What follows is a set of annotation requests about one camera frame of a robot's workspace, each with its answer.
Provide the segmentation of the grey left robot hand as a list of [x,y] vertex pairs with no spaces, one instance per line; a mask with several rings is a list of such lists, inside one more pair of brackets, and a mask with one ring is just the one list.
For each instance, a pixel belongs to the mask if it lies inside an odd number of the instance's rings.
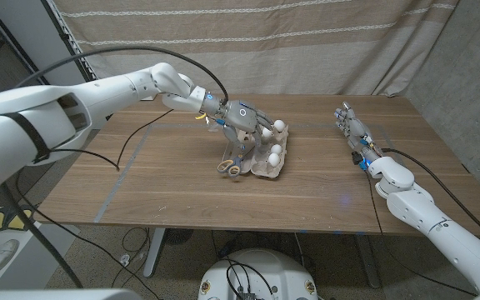
[[213,99],[206,97],[202,102],[201,111],[220,119],[225,137],[244,153],[246,149],[243,142],[238,140],[238,129],[252,134],[258,143],[263,132],[261,127],[273,129],[273,120],[249,102],[232,100],[222,104],[218,97]]

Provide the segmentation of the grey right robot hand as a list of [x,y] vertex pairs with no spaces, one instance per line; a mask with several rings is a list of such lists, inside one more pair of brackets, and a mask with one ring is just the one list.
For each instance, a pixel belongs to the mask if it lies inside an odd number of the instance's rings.
[[367,171],[373,161],[383,156],[383,151],[375,143],[369,128],[356,117],[350,104],[343,102],[342,105],[343,108],[335,110],[335,124],[347,138],[353,163]]

